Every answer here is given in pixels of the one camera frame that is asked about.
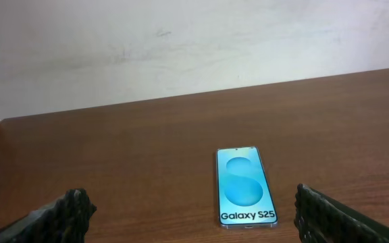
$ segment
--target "tabletop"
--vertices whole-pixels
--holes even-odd
[[[237,146],[259,148],[277,228],[219,226],[215,152]],[[389,227],[389,69],[0,125],[0,227],[85,188],[86,242],[298,242],[299,183]]]

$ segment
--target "wall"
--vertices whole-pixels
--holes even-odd
[[[382,68],[389,0],[0,0],[1,119]]]

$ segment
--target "phone screen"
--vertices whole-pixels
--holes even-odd
[[[219,149],[217,178],[222,225],[277,222],[256,147]]]

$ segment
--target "smartphone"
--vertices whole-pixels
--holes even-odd
[[[217,150],[219,222],[222,227],[273,227],[278,223],[259,150]]]

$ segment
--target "brown wooden surface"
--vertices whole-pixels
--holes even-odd
[[[255,145],[276,229],[217,224],[215,151]],[[389,226],[389,70],[6,119],[0,227],[83,187],[87,242],[298,242],[306,183]]]

